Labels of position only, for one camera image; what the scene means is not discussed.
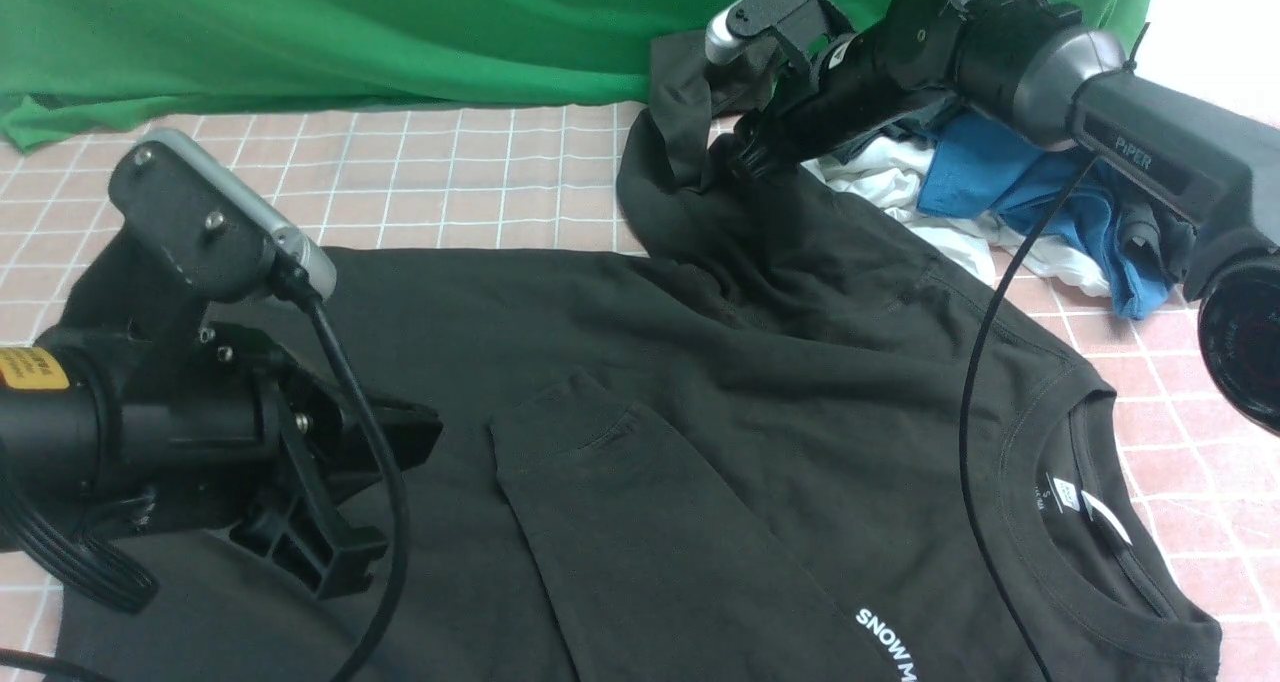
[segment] green cloth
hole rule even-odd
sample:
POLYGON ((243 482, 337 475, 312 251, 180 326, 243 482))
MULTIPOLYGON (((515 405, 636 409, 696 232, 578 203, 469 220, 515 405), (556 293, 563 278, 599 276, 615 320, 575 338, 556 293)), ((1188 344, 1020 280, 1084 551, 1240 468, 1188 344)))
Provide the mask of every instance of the green cloth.
MULTIPOLYGON (((0 0, 22 150, 169 113, 644 100, 649 40, 733 0, 0 0)), ((835 0, 868 26, 888 0, 835 0)), ((1133 40, 1149 0, 1071 0, 1133 40)))

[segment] black sweatshirt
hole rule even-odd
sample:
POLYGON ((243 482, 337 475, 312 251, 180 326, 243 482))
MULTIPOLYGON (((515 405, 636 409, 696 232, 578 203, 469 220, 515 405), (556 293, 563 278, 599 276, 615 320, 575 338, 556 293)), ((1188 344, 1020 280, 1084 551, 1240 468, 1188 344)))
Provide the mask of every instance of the black sweatshirt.
MULTIPOLYGON (((718 182, 695 138, 758 102, 764 59, 708 84, 692 40, 654 45, 620 175, 654 258, 332 251, 361 379, 445 426, 404 476, 408 590, 360 678, 1038 679, 959 485, 991 290, 805 173, 718 182)), ((300 313, 218 317, 323 360, 300 313)), ((1212 679, 1220 628, 1129 504, 1114 397, 1006 305, 973 406, 979 521, 1055 679, 1212 679)), ((388 528, 380 490, 344 513, 388 528)), ((380 591, 315 604, 211 535, 123 546, 160 596, 127 618, 69 594, 59 649, 122 682, 325 679, 380 591)))

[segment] crumpled fabric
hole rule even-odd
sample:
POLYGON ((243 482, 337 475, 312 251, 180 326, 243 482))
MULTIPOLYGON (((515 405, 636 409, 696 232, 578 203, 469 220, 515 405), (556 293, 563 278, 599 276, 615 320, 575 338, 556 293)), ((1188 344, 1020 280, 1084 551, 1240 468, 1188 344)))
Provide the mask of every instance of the crumpled fabric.
MULTIPOLYGON (((996 264, 991 246, 1014 252, 1025 239, 992 214, 979 214, 973 220, 929 218, 916 207, 934 150, 924 139, 891 139, 878 136, 864 145, 860 154, 841 163, 836 157, 819 157, 804 163, 819 180, 836 191, 860 194, 881 211, 934 246, 954 262, 968 269, 987 285, 996 284, 996 264)), ((1111 296, 1102 267, 1089 255, 1066 244, 1060 235, 1042 235, 1032 246, 1024 267, 1037 276, 1059 278, 1084 294, 1111 296)))
MULTIPOLYGON (((934 218, 972 220, 995 212, 1015 232, 1028 232, 1050 211, 1088 154, 1044 152, 1000 122, 963 114, 941 131, 918 207, 934 218)), ((1111 285, 1116 316, 1146 319, 1169 299, 1170 282, 1151 255, 1134 255, 1125 237, 1124 207, 1097 163, 1044 228, 1089 255, 1111 285)))

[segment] white cloth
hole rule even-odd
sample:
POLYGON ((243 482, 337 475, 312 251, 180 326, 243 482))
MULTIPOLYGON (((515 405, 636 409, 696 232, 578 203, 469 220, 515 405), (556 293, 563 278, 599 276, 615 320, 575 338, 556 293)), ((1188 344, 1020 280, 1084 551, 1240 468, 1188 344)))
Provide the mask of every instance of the white cloth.
MULTIPOLYGON (((915 202, 932 163, 933 148, 923 141, 892 141, 882 136, 847 164, 835 157, 819 157, 804 163, 804 166, 832 189, 868 198, 973 276, 995 285, 996 262, 991 257, 991 246, 1014 252, 1024 237, 991 212, 977 220, 946 220, 918 212, 915 202)), ((1088 296, 1111 296, 1102 267, 1089 255, 1066 244, 1060 235, 1043 235, 1036 241, 1025 267, 1037 276, 1060 278, 1088 296)))

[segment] black cable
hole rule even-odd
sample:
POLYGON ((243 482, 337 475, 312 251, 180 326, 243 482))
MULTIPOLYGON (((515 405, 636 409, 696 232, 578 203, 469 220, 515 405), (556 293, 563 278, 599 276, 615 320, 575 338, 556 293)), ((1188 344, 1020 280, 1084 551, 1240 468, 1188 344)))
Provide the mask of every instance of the black cable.
POLYGON ((22 551, 63 585, 115 612, 137 613, 160 589, 155 577, 124 553, 93 540, 69 540, 36 512, 9 473, 3 441, 0 528, 8 531, 22 551))
POLYGON ((369 438, 369 445, 374 453, 374 458, 378 461, 378 471, 387 485, 388 502, 392 508, 392 564, 387 575, 387 587, 383 590, 383 598, 378 603, 378 609, 374 612, 372 618, 370 618, 369 626, 365 627, 365 633, 361 636, 360 642, 356 644, 347 662, 343 663, 338 673, 332 678, 332 682, 349 682, 360 672, 360 668, 369 662, 374 654, 374 649, 378 647, 387 633, 387 628, 390 627, 392 618, 396 615, 396 608, 399 605, 404 585, 408 580, 408 493, 404 490, 404 480, 401 477, 399 466, 396 463, 396 453, 392 450, 392 445, 387 440, 381 425, 374 416, 369 398, 361 390, 356 371, 351 367, 351 360, 347 358, 347 353, 342 349, 342 343, 338 340, 337 331, 333 330, 333 325, 329 322, 329 313, 325 312, 323 299, 312 290, 310 294, 301 296, 301 299, 297 299, 297 305, 307 313, 307 317, 311 317, 311 324, 315 326, 316 337, 320 337, 320 345, 324 348, 325 357, 329 358, 334 376, 338 376, 338 385, 342 386, 343 393, 352 400, 352 404, 356 404, 360 426, 369 438))
POLYGON ((1129 59, 1124 61, 1125 72, 1138 70, 1138 47, 1142 47, 1142 40, 1147 38, 1147 29, 1151 29, 1151 22, 1143 22, 1142 29, 1138 31, 1138 38, 1133 40, 1133 47, 1129 49, 1129 59))
POLYGON ((56 674, 59 679, 68 682, 113 682, 110 677, 84 669, 77 664, 60 660, 58 658, 24 653, 20 650, 0 649, 0 667, 23 669, 36 674, 56 674))
POLYGON ((1014 619, 1014 624, 1018 626, 1018 632, 1021 633, 1023 641, 1027 644, 1027 649, 1032 653, 1036 659, 1036 664, 1039 665, 1041 674, 1044 677, 1044 682, 1053 682, 1052 674, 1048 672, 1048 665, 1044 664, 1044 659, 1032 640, 1032 635, 1027 626, 1023 623, 1023 618, 1018 614, 1014 608, 1014 601, 1009 596, 1009 590, 1005 587, 1005 582, 1000 578, 1000 572, 996 571, 996 563, 991 559, 991 550, 987 549, 987 540, 982 535, 982 527, 978 525, 978 512, 974 509, 973 504, 973 490, 969 482, 969 408, 973 406, 973 389, 974 381, 978 379, 978 362, 982 360, 982 351, 987 347, 987 335, 991 334, 992 322, 996 321, 996 313, 1000 312, 1000 305, 1005 301, 1005 294, 1009 287, 1014 282, 1014 275, 1021 266, 1024 258, 1029 255, 1032 244, 1036 243, 1038 237, 1043 234, 1044 228, 1048 223, 1053 220, 1056 214, 1060 211, 1062 205, 1066 203, 1069 196, 1071 196, 1075 187, 1084 180, 1084 175, 1088 175, 1089 170, 1093 168, 1093 163, 1097 163, 1097 155, 1089 157, 1089 161, 1075 173, 1075 177, 1062 187, 1057 198, 1050 205, 1048 212, 1028 232, 1027 239, 1019 246, 1018 253, 1014 255, 1012 261, 1009 264, 1005 275, 1000 278, 1000 285, 996 287, 995 294, 992 294, 991 305, 987 305, 987 313, 983 313, 982 325, 978 326, 978 335, 973 343, 973 354, 969 354, 969 370, 965 372, 964 377, 964 393, 960 395, 960 493, 964 495, 964 511, 969 517, 969 528, 973 531, 973 539, 978 544, 978 551, 982 554, 983 564, 987 564, 987 572, 991 575, 991 581, 996 582, 996 591, 1000 592, 1001 601, 1005 603, 1005 608, 1009 610, 1009 617, 1014 619))

